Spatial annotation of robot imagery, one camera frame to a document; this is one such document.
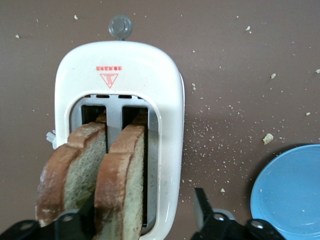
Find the plate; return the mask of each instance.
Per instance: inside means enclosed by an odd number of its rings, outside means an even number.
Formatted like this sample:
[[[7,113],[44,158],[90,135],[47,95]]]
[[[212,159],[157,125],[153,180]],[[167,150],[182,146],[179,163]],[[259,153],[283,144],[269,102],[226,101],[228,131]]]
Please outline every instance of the plate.
[[[287,240],[320,239],[320,144],[288,150],[257,177],[254,219],[271,223]]]

